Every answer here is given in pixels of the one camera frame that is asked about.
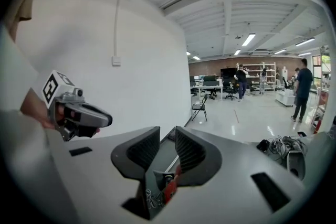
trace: black fisheye border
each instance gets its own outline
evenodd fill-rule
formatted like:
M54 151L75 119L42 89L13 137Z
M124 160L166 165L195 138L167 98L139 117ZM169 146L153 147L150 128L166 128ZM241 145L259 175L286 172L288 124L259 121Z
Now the black fisheye border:
M325 0L329 5L331 12L336 17L336 3L335 0ZM0 17L2 18L7 6L11 0L2 0L0 5ZM4 160L0 158L0 171L2 172L2 186L6 189L3 192L3 219L10 218L12 222L27 221L41 221L42 223L54 223L47 219L42 212L38 211L25 197L25 195L18 189L15 182L12 181L6 167ZM320 222L326 222L334 217L334 194L336 193L336 158L335 153L333 160L328 167L328 171L324 175L322 181L315 189L314 193L307 199L305 204L298 209L298 211L287 221L287 223L303 223L304 221L311 221L316 216L319 217Z

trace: white floor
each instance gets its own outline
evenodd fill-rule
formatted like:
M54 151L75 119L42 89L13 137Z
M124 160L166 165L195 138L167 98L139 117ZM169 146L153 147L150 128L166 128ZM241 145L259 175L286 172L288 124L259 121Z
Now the white floor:
M242 102L237 99L221 101L220 93L216 100L208 99L205 103L208 121L205 121L203 111L200 111L194 121L187 127L219 135L241 142L260 142L262 139L280 136L295 136L303 131L307 136L312 135L310 121L313 117L313 107L317 101L316 95L310 93L306 114L303 122L298 119L293 122L293 107L285 107L275 101L275 92L267 91L264 95L246 95ZM192 103L199 97L192 97Z

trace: ceiling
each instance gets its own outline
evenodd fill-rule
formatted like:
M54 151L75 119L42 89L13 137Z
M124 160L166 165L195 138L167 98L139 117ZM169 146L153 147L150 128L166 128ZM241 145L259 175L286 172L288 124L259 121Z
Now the ceiling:
M149 0L185 32L187 51L202 59L241 55L259 50L298 54L325 45L326 34L317 10L295 0ZM246 47L249 33L255 38ZM296 47L310 37L313 42Z

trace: wall switch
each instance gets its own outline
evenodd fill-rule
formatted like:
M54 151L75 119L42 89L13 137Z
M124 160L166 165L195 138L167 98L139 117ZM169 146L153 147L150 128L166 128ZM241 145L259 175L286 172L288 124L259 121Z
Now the wall switch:
M120 56L112 56L112 66L114 66L114 67L121 66L121 57Z

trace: brick wall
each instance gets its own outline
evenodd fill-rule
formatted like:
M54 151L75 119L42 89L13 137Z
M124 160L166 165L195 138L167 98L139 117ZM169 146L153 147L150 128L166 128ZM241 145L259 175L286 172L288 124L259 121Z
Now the brick wall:
M190 76L198 75L221 75L221 68L231 68L237 67L239 64L251 64L251 63L274 63L276 68L280 70L286 67L288 70L288 79L295 74L295 69L300 66L300 59L298 58L285 58L285 57L241 57L241 58L230 58L222 60L213 60L206 62L196 62L189 64L189 74Z

